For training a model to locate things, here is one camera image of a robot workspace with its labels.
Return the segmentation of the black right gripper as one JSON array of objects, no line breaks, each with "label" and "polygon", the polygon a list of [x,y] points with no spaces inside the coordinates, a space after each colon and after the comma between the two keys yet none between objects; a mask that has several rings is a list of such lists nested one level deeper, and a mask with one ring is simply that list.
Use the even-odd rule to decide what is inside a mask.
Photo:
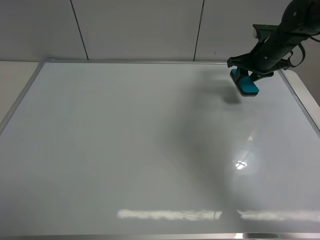
[{"label": "black right gripper", "polygon": [[295,68],[300,64],[293,64],[291,57],[293,49],[299,47],[302,53],[301,63],[305,60],[306,51],[302,42],[308,39],[306,27],[277,27],[264,42],[258,42],[255,47],[246,54],[230,57],[227,67],[236,67],[231,70],[231,78],[249,77],[253,82],[270,78],[278,70]]}]

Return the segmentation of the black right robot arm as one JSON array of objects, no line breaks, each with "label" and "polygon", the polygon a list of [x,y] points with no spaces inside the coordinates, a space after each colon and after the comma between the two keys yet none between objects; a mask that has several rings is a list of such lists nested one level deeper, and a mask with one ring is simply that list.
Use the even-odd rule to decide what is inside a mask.
[{"label": "black right robot arm", "polygon": [[229,68],[236,67],[235,73],[230,74],[235,82],[247,77],[249,72],[256,81],[271,76],[274,71],[295,68],[291,58],[284,57],[292,55],[297,46],[305,57],[302,42],[320,33],[320,2],[293,0],[285,9],[279,25],[254,24],[253,28],[258,39],[254,48],[227,60]]}]

